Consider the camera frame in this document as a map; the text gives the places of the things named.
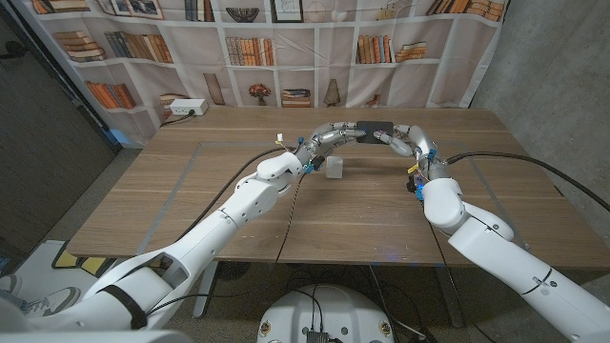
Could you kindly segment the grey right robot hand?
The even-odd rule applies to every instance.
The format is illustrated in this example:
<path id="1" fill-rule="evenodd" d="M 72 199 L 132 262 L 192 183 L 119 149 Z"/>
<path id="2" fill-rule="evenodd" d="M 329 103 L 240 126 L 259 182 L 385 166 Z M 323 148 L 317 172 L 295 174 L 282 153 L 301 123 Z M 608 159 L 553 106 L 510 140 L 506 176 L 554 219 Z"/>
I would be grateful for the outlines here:
<path id="1" fill-rule="evenodd" d="M 439 156 L 436 143 L 419 126 L 395 125 L 394 132 L 375 131 L 375 139 L 388 145 L 403 157 L 416 159 L 416 171 L 422 178 L 432 181 L 450 178 L 447 163 Z"/>

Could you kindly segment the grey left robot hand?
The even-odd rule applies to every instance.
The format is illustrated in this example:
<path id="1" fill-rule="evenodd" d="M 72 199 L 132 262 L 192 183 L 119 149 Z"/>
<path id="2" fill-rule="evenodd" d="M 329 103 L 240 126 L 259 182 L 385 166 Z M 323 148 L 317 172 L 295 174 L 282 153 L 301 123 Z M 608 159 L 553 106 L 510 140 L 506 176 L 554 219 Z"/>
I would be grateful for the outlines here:
<path id="1" fill-rule="evenodd" d="M 365 135 L 356 123 L 326 123 L 316 128 L 309 139 L 300 145 L 294 155 L 302 165 L 312 164 L 318 169 L 335 148 Z"/>

